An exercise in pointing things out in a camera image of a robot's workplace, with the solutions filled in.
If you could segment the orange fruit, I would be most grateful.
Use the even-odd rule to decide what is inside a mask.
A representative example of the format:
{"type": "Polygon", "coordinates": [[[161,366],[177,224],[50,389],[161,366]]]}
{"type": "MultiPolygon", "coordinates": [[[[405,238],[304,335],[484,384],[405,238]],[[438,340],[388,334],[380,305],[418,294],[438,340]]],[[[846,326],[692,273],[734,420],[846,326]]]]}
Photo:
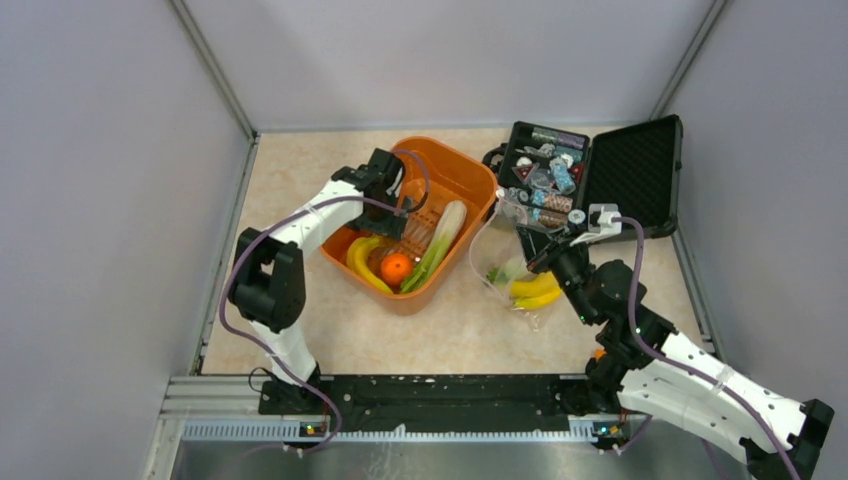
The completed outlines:
{"type": "Polygon", "coordinates": [[[380,277],[389,287],[397,288],[412,274],[414,268],[414,261],[407,255],[391,253],[380,263],[380,277]]]}

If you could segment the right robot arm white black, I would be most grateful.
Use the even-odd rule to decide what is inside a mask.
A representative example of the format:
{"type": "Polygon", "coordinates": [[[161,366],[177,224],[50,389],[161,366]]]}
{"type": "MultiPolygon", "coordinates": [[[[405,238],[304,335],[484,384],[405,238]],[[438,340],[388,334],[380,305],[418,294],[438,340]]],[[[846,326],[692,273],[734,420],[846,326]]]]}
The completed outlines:
{"type": "Polygon", "coordinates": [[[634,266],[595,266],[570,229],[516,229],[528,269],[550,273],[581,323],[598,325],[602,355],[582,384],[564,394],[567,411],[643,413],[711,444],[755,479],[809,479],[834,410],[825,402],[783,397],[738,373],[643,305],[644,235],[634,266]]]}

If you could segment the orange plastic basket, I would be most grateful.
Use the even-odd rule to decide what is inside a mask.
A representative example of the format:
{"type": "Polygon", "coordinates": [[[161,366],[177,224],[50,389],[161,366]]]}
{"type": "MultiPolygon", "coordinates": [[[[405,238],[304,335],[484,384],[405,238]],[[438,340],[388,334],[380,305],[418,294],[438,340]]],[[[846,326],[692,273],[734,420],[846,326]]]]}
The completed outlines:
{"type": "Polygon", "coordinates": [[[422,258],[445,206],[460,200],[467,208],[465,222],[443,262],[417,290],[389,295],[370,285],[346,265],[346,252],[350,244],[362,235],[360,232],[343,227],[330,236],[320,247],[320,252],[344,280],[375,303],[393,314],[408,316],[426,308],[463,259],[494,204],[498,184],[489,167],[430,137],[407,137],[398,141],[392,149],[400,153],[400,159],[407,168],[401,195],[415,200],[423,195],[425,177],[418,165],[423,162],[430,178],[429,196],[422,209],[410,215],[402,240],[389,241],[374,250],[369,256],[368,266],[378,272],[382,258],[395,251],[415,260],[422,258]]]}

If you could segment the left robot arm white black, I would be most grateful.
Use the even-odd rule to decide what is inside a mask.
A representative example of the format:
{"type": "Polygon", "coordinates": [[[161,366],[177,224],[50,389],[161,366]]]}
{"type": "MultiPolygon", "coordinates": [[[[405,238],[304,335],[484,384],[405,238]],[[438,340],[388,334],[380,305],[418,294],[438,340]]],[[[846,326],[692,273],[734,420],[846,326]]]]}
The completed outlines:
{"type": "Polygon", "coordinates": [[[290,216],[238,237],[219,309],[233,305],[254,330],[242,336],[272,362],[272,383],[297,413],[319,404],[318,364],[297,321],[306,305],[305,261],[330,236],[349,227],[378,239],[401,239],[415,210],[402,197],[406,174],[393,152],[377,149],[357,168],[342,167],[290,216]]]}

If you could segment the yellow banana bunch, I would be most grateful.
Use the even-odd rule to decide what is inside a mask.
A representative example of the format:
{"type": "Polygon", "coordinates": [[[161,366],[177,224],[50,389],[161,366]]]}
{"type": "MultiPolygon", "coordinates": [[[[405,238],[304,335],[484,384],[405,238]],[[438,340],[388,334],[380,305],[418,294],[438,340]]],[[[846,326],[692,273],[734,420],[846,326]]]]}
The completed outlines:
{"type": "Polygon", "coordinates": [[[520,310],[544,308],[562,296],[562,290],[551,272],[542,273],[532,280],[516,280],[510,287],[512,305],[520,310]]]}
{"type": "Polygon", "coordinates": [[[368,266],[371,253],[383,244],[380,236],[359,237],[348,247],[346,252],[346,265],[376,290],[392,295],[394,291],[382,279],[380,279],[368,266]]]}

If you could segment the clear zip top bag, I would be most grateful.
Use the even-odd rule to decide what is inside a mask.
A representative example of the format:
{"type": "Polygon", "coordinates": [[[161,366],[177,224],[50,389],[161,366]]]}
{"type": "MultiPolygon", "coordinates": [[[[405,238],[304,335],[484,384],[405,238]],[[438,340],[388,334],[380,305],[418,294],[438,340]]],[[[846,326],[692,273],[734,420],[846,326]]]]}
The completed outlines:
{"type": "Polygon", "coordinates": [[[470,244],[469,265],[484,298],[499,313],[538,331],[553,316],[562,291],[551,273],[533,273],[527,267],[516,228],[530,220],[519,199],[497,188],[491,215],[470,244]]]}

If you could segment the green leafy vegetable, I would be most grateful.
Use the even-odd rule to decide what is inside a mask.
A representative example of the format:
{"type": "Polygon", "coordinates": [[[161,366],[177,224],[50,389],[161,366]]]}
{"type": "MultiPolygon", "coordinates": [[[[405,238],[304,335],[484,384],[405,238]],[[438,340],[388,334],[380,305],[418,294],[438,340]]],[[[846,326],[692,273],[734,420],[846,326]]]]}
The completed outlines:
{"type": "Polygon", "coordinates": [[[454,200],[446,205],[423,257],[402,282],[401,294],[418,290],[435,274],[459,235],[466,215],[467,206],[463,201],[454,200]]]}

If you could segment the white radish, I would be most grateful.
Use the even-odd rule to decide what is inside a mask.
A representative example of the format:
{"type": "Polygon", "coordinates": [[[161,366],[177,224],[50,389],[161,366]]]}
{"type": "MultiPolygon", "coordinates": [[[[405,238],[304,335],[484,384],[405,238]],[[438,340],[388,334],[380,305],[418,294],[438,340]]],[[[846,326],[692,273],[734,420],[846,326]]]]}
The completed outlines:
{"type": "Polygon", "coordinates": [[[491,268],[485,275],[492,285],[506,285],[527,275],[526,262],[522,257],[513,257],[504,264],[491,268]]]}

